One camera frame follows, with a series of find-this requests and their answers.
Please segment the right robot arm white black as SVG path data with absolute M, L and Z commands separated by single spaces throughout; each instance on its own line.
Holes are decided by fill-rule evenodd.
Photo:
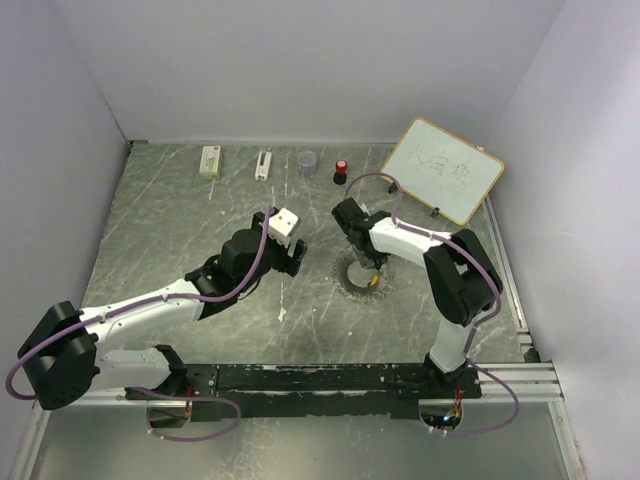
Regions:
M 363 268 L 379 271 L 396 256 L 425 269 L 442 319 L 425 356 L 424 384 L 431 395 L 448 396 L 467 368 L 479 323 L 501 308 L 503 284 L 477 235 L 427 230 L 385 211 L 369 214 L 352 198 L 331 214 Z

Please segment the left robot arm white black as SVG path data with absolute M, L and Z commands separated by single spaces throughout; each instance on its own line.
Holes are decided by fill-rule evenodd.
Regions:
M 285 208 L 257 212 L 250 227 L 235 232 L 218 254 L 163 288 L 99 307 L 77 309 L 69 301 L 50 307 L 20 347 L 7 391 L 44 410 L 113 388 L 146 389 L 165 399 L 187 392 L 188 369 L 171 346 L 128 350 L 126 344 L 230 308 L 270 271 L 296 276 L 307 251 L 294 237 L 300 222 Z M 32 388 L 27 395 L 13 385 L 19 370 Z

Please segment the red black stamp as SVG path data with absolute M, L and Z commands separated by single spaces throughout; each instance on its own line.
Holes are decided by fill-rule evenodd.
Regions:
M 347 181 L 348 164 L 345 160 L 340 159 L 335 163 L 335 172 L 333 182 L 336 185 L 344 185 Z

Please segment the white stapler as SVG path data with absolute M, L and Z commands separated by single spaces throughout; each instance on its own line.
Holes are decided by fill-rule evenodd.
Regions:
M 265 182 L 269 179 L 271 168 L 272 153 L 269 151 L 261 151 L 258 154 L 254 178 L 256 181 Z

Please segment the clear cup of paperclips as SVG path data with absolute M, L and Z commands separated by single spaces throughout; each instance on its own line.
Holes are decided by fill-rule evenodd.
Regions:
M 314 151 L 304 150 L 298 153 L 297 163 L 303 176 L 309 177 L 316 173 L 318 156 Z

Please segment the green white staples box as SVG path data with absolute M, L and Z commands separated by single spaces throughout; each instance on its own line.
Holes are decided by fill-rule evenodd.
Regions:
M 220 177 L 220 146 L 203 146 L 199 164 L 199 175 L 203 178 L 218 179 Z

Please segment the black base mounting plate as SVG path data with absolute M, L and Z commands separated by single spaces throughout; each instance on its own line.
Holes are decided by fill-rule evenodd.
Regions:
M 181 388 L 188 394 L 195 422 L 234 418 L 233 407 L 211 401 L 213 396 L 235 402 L 246 418 L 385 415 L 418 419 L 421 401 L 451 404 L 460 393 L 481 397 L 478 373 L 465 367 L 446 380 L 422 363 L 370 364 L 188 364 Z

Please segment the small whiteboard yellow frame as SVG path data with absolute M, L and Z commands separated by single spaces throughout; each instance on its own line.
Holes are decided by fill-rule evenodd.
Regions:
M 441 127 L 416 118 L 381 171 L 456 225 L 465 225 L 505 170 L 504 163 Z

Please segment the aluminium rail frame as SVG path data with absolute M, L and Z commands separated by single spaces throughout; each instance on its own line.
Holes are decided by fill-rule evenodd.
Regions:
M 89 293 L 81 308 L 117 303 L 163 288 L 219 253 L 250 227 L 264 199 L 162 214 L 159 226 L 131 227 L 114 211 Z M 270 271 L 257 289 L 206 319 L 156 330 L 128 350 L 169 345 L 188 364 L 422 363 L 441 322 L 423 267 L 392 256 L 392 291 L 377 302 L 347 299 L 331 266 L 348 247 L 331 211 L 333 199 L 280 198 L 300 219 L 308 245 L 299 273 Z M 567 418 L 556 370 L 521 357 L 523 325 L 509 294 L 486 336 L 505 342 L 482 363 L 481 397 L 463 398 L 459 427 L 442 432 L 424 422 L 452 406 L 421 401 L 418 419 L 385 415 L 234 418 L 195 422 L 188 394 L 146 390 L 90 391 L 44 410 L 31 439 L 34 479 L 569 479 L 576 450 L 563 433 Z

